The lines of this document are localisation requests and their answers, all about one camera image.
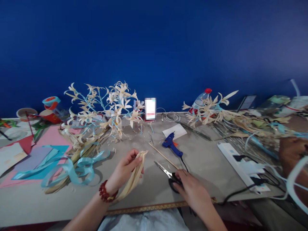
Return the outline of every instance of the blue glue gun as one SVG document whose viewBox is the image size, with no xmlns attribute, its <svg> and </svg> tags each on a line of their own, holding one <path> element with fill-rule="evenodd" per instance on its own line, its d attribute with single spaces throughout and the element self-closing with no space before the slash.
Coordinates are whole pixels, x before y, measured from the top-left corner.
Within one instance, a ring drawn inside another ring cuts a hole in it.
<svg viewBox="0 0 308 231">
<path fill-rule="evenodd" d="M 178 157 L 182 157 L 183 152 L 181 152 L 180 150 L 178 150 L 176 148 L 176 146 L 175 146 L 175 144 L 173 142 L 173 138 L 174 138 L 174 133 L 170 133 L 170 135 L 168 135 L 168 137 L 163 142 L 163 146 L 165 148 L 171 148 Z"/>
</svg>

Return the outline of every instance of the person's arm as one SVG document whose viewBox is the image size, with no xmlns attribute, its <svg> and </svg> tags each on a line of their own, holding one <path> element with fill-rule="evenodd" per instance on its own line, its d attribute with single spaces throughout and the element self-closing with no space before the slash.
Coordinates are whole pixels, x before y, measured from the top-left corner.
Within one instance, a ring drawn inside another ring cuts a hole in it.
<svg viewBox="0 0 308 231">
<path fill-rule="evenodd" d="M 108 179 L 105 188 L 109 195 L 113 195 L 119 190 L 131 176 L 131 172 L 142 161 L 142 158 L 136 158 L 139 153 L 137 149 L 132 149 L 127 156 L 123 157 L 115 168 L 113 174 Z M 64 228 L 68 230 L 97 230 L 98 225 L 107 212 L 110 203 L 103 202 L 97 192 L 90 202 L 70 221 Z"/>
<path fill-rule="evenodd" d="M 178 170 L 175 175 L 181 179 L 184 188 L 177 183 L 173 183 L 174 187 L 198 214 L 208 230 L 227 230 L 203 185 L 184 169 Z"/>
<path fill-rule="evenodd" d="M 301 159 L 303 154 L 308 149 L 308 140 L 299 138 L 284 138 L 280 140 L 279 159 L 283 169 L 284 176 L 287 178 L 293 168 Z M 302 170 L 296 183 L 308 188 L 308 172 Z M 299 199 L 308 206 L 308 191 L 295 186 L 295 192 Z"/>
</svg>

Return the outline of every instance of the bracelet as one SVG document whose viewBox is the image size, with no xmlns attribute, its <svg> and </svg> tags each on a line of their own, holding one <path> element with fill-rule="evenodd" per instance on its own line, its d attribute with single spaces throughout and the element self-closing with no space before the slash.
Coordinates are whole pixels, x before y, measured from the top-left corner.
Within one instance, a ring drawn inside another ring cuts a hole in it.
<svg viewBox="0 0 308 231">
<path fill-rule="evenodd" d="M 107 180 L 105 180 L 105 182 L 100 185 L 100 187 L 99 187 L 99 195 L 101 196 L 101 199 L 104 202 L 110 203 L 110 202 L 113 202 L 115 200 L 116 195 L 118 194 L 119 190 L 116 191 L 115 194 L 110 196 L 109 193 L 107 193 L 107 191 L 106 191 L 106 187 L 105 187 L 106 183 L 107 183 Z"/>
</svg>

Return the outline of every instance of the gold trim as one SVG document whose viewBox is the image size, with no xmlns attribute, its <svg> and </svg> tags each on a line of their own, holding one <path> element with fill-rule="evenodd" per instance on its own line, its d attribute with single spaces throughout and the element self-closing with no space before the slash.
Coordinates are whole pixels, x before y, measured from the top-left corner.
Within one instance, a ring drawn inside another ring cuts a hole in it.
<svg viewBox="0 0 308 231">
<path fill-rule="evenodd" d="M 212 197 L 212 203 L 216 204 L 217 200 L 215 197 Z M 149 206 L 140 206 L 135 208 L 129 209 L 118 209 L 118 210 L 111 210 L 106 213 L 106 216 L 118 215 L 118 214 L 125 214 L 125 213 L 136 213 L 136 212 L 146 212 L 146 211 L 153 211 L 153 210 L 164 210 L 164 209 L 171 209 L 177 207 L 187 207 L 188 204 L 186 201 L 181 202 L 173 202 L 173 203 L 166 203 L 166 204 L 157 204 L 157 205 L 149 205 Z"/>
</svg>

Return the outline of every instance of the power strip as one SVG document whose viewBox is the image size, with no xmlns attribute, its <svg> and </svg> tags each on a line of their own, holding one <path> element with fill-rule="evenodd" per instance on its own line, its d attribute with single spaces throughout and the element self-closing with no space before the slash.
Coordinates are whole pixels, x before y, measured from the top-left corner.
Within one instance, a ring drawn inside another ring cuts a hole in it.
<svg viewBox="0 0 308 231">
<path fill-rule="evenodd" d="M 245 161 L 244 159 L 242 159 L 241 161 L 237 161 L 233 157 L 235 155 L 240 156 L 240 154 L 238 154 L 238 152 L 232 147 L 231 144 L 229 144 L 229 143 L 218 143 L 217 146 L 220 149 L 220 151 L 222 152 L 222 154 L 224 154 L 225 158 L 229 161 L 231 166 L 234 168 L 234 170 L 237 172 L 237 174 L 240 176 L 240 178 L 244 181 L 246 186 L 250 186 L 250 185 L 254 184 L 253 180 L 250 177 L 256 177 L 256 178 L 260 179 L 260 177 L 257 174 L 247 174 L 245 172 L 245 170 L 242 168 L 241 164 L 243 164 L 247 161 Z M 261 194 L 261 192 L 270 191 L 270 188 L 268 186 L 266 186 L 265 184 L 262 184 L 260 186 L 254 186 L 254 187 L 250 188 L 250 190 L 257 193 L 257 194 Z"/>
</svg>

